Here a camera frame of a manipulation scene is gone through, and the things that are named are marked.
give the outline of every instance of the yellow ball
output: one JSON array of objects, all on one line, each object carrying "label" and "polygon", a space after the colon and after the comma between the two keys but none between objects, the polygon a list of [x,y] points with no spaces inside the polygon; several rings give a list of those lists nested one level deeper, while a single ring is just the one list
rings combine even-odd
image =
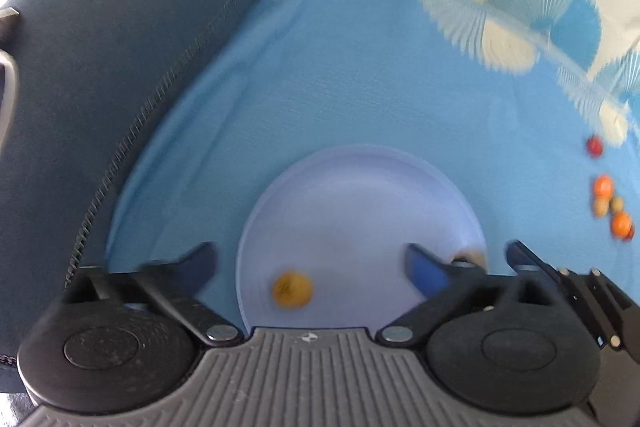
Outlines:
[{"label": "yellow ball", "polygon": [[284,272],[273,283],[271,296],[281,308],[296,309],[306,306],[314,295],[311,279],[302,273]]},{"label": "yellow ball", "polygon": [[609,203],[612,214],[619,214],[623,210],[625,210],[625,200],[623,200],[620,196],[613,196],[611,198],[611,202]]},{"label": "yellow ball", "polygon": [[609,201],[605,198],[595,198],[591,205],[593,215],[596,217],[604,217],[609,212]]}]

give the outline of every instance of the plate rim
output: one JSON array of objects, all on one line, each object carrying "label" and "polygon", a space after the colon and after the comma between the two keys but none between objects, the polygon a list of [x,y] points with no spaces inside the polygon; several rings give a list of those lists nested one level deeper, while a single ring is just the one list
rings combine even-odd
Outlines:
[{"label": "plate rim", "polygon": [[460,191],[456,185],[449,180],[442,172],[440,172],[435,166],[429,163],[427,160],[423,160],[422,158],[402,151],[400,149],[396,149],[394,147],[389,147],[385,145],[375,145],[375,144],[352,144],[352,145],[338,145],[334,147],[327,147],[325,149],[321,149],[314,153],[311,153],[307,156],[304,156],[302,159],[290,165],[283,172],[281,172],[274,181],[262,192],[260,197],[254,204],[249,217],[244,222],[244,227],[242,227],[242,234],[240,236],[240,241],[238,242],[238,249],[236,250],[236,298],[238,299],[238,308],[240,310],[240,316],[242,318],[242,323],[247,331],[251,332],[253,328],[247,322],[246,314],[244,312],[244,306],[242,304],[242,296],[241,296],[241,287],[240,287],[240,268],[241,268],[241,258],[242,252],[244,251],[244,244],[247,239],[247,235],[249,230],[255,221],[255,218],[260,213],[262,208],[268,201],[273,197],[273,195],[280,190],[282,187],[287,185],[293,178],[298,176],[301,172],[306,171],[311,166],[317,166],[318,164],[324,163],[328,160],[332,160],[335,158],[340,158],[344,156],[357,156],[357,155],[370,155],[370,156],[378,156],[384,158],[391,158],[394,160],[399,160],[404,162],[405,164],[409,164],[414,166],[415,168],[420,169],[423,172],[426,172],[430,176],[432,176],[439,184],[443,185],[447,190],[450,190],[453,195],[455,195],[458,203],[461,205],[462,210],[469,218],[471,224],[478,232],[479,237],[481,238],[481,244],[484,249],[486,249],[486,238],[484,237],[484,232],[482,231],[482,226],[480,225],[480,221],[476,213],[473,211],[473,208],[466,200],[464,194]]}]

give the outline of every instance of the metal handle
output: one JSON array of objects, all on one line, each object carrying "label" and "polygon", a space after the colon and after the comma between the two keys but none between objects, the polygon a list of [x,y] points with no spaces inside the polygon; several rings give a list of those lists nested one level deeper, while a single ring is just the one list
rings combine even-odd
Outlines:
[{"label": "metal handle", "polygon": [[4,93],[0,105],[0,154],[14,120],[15,103],[18,99],[18,64],[14,58],[0,50],[0,64],[4,66]]}]

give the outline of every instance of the red ball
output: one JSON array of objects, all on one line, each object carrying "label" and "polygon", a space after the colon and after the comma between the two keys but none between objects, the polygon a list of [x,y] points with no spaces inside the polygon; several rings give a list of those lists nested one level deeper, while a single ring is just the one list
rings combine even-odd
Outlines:
[{"label": "red ball", "polygon": [[592,158],[600,158],[604,151],[604,144],[600,136],[593,135],[587,140],[587,152]]},{"label": "red ball", "polygon": [[626,237],[623,239],[623,241],[631,241],[635,235],[636,235],[636,227],[634,225],[631,225],[631,230],[629,230],[629,233],[626,234]]}]

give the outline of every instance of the blue cloth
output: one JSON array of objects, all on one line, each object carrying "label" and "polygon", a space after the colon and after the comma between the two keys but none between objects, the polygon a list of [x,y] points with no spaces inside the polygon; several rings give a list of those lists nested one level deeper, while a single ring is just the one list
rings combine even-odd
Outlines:
[{"label": "blue cloth", "polygon": [[592,266],[640,298],[639,243],[612,239],[590,211],[591,182],[616,181],[640,216],[634,140],[598,161],[591,130],[546,56],[520,76],[461,56],[421,0],[262,0],[200,74],[137,163],[114,214],[111,270],[220,247],[220,275],[201,293],[241,324],[235,257],[261,192],[304,156],[373,143],[426,159],[479,217],[490,269],[509,273],[515,238],[555,266]]}]

